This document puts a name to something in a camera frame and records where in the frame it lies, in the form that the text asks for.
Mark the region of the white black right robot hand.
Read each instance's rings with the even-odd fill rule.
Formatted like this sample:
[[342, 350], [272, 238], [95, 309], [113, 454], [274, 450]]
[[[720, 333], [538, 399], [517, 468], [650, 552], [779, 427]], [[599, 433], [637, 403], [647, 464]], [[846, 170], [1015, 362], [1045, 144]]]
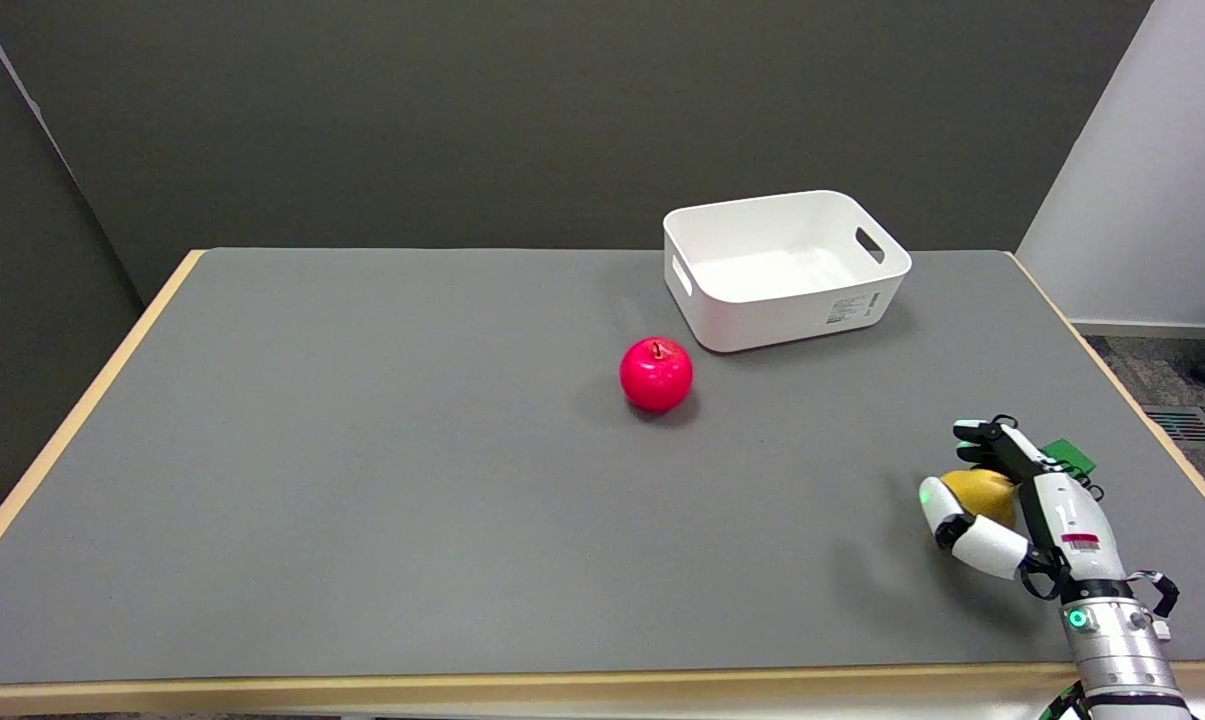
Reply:
[[918, 489], [941, 550], [1064, 607], [1131, 600], [1131, 582], [1145, 579], [1160, 594], [1150, 614], [1172, 614], [1177, 585], [1160, 571], [1125, 569], [1100, 503], [1103, 489], [1084, 471], [1041, 450], [1013, 417], [959, 419], [951, 429], [968, 470], [928, 477]]

